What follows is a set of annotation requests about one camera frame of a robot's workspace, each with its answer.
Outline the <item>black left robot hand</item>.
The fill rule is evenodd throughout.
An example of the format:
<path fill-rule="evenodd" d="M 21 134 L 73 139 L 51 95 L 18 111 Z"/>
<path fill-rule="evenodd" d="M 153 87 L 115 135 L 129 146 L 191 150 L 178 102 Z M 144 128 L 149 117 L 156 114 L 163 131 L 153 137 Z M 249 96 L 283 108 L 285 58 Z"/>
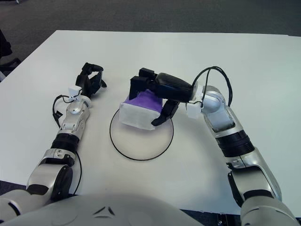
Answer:
<path fill-rule="evenodd" d="M 81 87 L 81 94 L 91 98 L 100 88 L 107 84 L 102 79 L 103 68 L 99 65 L 85 63 L 81 73 L 77 76 L 76 86 Z"/>

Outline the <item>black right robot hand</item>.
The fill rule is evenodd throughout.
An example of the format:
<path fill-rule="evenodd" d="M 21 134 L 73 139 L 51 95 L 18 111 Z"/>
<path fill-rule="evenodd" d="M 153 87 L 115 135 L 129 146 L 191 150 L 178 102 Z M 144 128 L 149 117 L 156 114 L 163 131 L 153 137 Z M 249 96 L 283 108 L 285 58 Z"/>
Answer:
<path fill-rule="evenodd" d="M 150 69 L 141 68 L 139 74 L 130 80 L 129 100 L 136 99 L 146 91 L 150 91 L 155 97 L 166 99 L 159 117 L 151 122 L 156 127 L 171 119 L 180 103 L 192 100 L 193 86 L 172 75 L 156 74 Z"/>

